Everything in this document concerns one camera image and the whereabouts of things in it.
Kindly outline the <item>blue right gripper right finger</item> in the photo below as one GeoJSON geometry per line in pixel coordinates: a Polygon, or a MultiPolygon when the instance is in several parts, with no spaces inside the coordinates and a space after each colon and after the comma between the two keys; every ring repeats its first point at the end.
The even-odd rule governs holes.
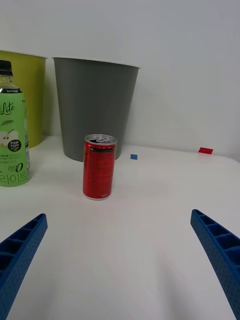
{"type": "Polygon", "coordinates": [[[201,211],[191,212],[190,224],[198,237],[232,312],[240,319],[240,239],[201,211]]]}

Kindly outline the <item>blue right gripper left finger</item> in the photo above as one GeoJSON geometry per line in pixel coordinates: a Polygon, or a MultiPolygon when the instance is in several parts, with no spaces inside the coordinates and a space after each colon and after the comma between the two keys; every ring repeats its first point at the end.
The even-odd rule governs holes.
{"type": "Polygon", "coordinates": [[[0,319],[8,317],[47,229],[42,213],[0,243],[0,319]]]}

